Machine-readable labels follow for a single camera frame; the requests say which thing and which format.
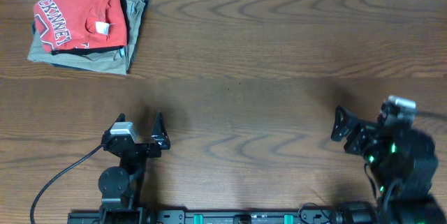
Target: green tape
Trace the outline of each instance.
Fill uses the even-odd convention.
[[[203,224],[203,215],[195,214],[194,215],[194,224]]]
[[[293,224],[293,215],[284,214],[284,224]]]

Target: red shirt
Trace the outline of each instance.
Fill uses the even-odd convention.
[[[46,52],[127,45],[119,0],[41,0],[34,20]],[[96,22],[110,25],[107,35],[96,31]]]

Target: wood grain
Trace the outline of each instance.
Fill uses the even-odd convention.
[[[374,119],[389,94],[447,114],[447,0],[151,0],[127,76],[26,60],[32,6],[0,3],[0,223],[29,223],[37,192],[123,112],[145,141],[161,110],[172,140],[143,199],[189,209],[292,209],[370,200],[357,156],[331,142],[345,105]],[[433,193],[447,207],[445,121]],[[44,194],[38,223],[97,209],[98,152]]]

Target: wooden tabletop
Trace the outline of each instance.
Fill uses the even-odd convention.
[[[151,0],[127,76],[27,61],[37,1],[0,3],[0,223],[29,223],[120,112],[142,141],[163,112],[172,147],[143,199],[188,209],[373,202],[361,157],[330,141],[335,107],[374,120],[395,94],[447,114],[447,0]],[[436,141],[444,209],[445,125],[415,123]],[[98,209],[118,162],[99,151],[65,174],[36,222]]]

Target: folded shirt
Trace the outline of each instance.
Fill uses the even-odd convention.
[[[77,52],[57,51],[52,55],[45,52],[38,32],[33,31],[34,39],[28,54],[28,60],[44,62],[53,66],[63,66],[73,69],[92,70],[103,73],[125,75],[132,62],[135,61],[136,43],[142,14],[147,0],[120,0],[125,13],[127,45],[107,52],[90,49]]]
[[[46,52],[127,45],[120,0],[41,0],[34,14]]]

